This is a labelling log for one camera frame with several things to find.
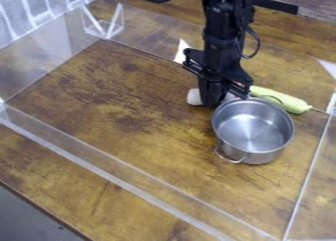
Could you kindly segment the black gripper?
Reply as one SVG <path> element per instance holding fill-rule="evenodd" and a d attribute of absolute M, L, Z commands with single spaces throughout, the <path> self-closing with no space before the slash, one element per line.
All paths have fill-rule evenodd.
<path fill-rule="evenodd" d="M 241 65 L 241 56 L 230 51 L 217 53 L 187 48 L 183 67 L 198 76 L 202 102 L 218 107 L 229 92 L 246 99 L 254 79 Z"/>

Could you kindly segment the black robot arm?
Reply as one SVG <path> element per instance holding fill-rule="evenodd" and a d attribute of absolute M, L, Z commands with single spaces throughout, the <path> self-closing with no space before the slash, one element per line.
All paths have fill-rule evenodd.
<path fill-rule="evenodd" d="M 205 49 L 185 50 L 185 68 L 198 76 L 199 87 L 191 89 L 187 101 L 191 105 L 218 107 L 231 92 L 247 98 L 254 79 L 243 69 L 241 60 L 253 58 L 243 53 L 246 33 L 257 40 L 251 29 L 255 7 L 253 0 L 203 0 L 206 27 Z"/>

